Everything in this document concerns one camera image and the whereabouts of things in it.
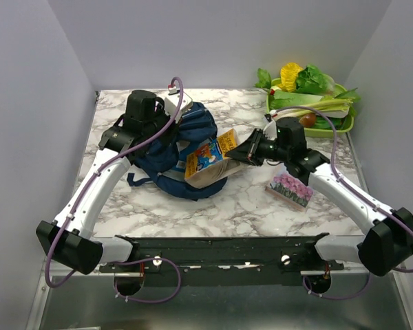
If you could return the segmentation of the navy blue student backpack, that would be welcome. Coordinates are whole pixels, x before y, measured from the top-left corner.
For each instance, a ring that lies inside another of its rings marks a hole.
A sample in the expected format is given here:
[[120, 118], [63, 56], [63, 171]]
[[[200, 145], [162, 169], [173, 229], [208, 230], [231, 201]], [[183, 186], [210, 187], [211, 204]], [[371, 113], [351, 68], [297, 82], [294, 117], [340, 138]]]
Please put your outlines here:
[[205, 188], [195, 188], [184, 179], [187, 156], [204, 144], [212, 142], [218, 127], [210, 111], [201, 103], [182, 115], [179, 130], [168, 146], [154, 140], [147, 153], [135, 160], [134, 165], [143, 170], [145, 178], [136, 179], [134, 173], [127, 175], [131, 187], [153, 182], [164, 192], [178, 198], [197, 201], [220, 192], [227, 182], [222, 178]]

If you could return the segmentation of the yellow orange paperback book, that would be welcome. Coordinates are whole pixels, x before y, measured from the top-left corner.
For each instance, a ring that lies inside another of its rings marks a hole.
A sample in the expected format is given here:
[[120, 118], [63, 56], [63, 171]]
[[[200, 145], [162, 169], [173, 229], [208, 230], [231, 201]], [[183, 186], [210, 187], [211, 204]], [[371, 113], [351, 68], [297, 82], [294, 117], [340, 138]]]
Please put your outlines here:
[[184, 180], [194, 188], [206, 188], [246, 168], [226, 154], [240, 144], [235, 129], [230, 129], [187, 156]]

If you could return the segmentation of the white flower cover book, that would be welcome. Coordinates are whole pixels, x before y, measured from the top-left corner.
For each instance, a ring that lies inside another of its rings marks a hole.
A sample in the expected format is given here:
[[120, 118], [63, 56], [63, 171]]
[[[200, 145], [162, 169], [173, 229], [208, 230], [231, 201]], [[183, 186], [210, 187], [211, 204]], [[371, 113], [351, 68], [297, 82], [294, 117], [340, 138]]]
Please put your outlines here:
[[287, 201], [296, 208], [306, 209], [314, 191], [287, 172], [276, 174], [267, 184], [265, 190]]

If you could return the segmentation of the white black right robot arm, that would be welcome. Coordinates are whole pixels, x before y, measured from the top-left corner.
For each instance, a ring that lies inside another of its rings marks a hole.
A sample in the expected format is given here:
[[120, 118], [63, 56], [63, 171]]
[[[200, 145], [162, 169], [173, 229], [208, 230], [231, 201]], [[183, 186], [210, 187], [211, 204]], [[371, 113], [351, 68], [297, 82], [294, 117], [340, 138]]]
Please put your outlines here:
[[381, 204], [344, 179], [332, 160], [308, 148], [297, 118], [281, 118], [265, 130], [254, 130], [226, 156], [252, 166], [266, 160], [283, 163], [290, 175], [329, 198], [360, 228], [362, 236], [325, 234], [317, 238], [302, 254], [310, 269], [319, 269], [327, 261], [347, 261], [384, 276], [413, 255], [412, 213]]

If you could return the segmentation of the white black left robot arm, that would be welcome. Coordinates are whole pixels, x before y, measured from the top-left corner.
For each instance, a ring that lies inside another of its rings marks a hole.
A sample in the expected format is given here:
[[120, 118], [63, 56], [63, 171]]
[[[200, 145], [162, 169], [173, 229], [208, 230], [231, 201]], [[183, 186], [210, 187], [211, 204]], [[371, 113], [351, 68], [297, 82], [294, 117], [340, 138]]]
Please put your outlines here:
[[147, 90], [133, 90], [125, 112], [102, 134], [89, 171], [53, 220], [41, 221], [37, 238], [46, 253], [44, 276], [50, 287], [53, 262], [72, 273], [89, 274], [104, 263], [115, 263], [125, 272], [138, 266], [134, 242], [122, 236], [93, 239], [98, 216], [116, 184], [134, 160], [144, 155], [152, 142], [172, 139], [182, 114], [192, 100], [182, 88], [169, 85], [163, 98]]

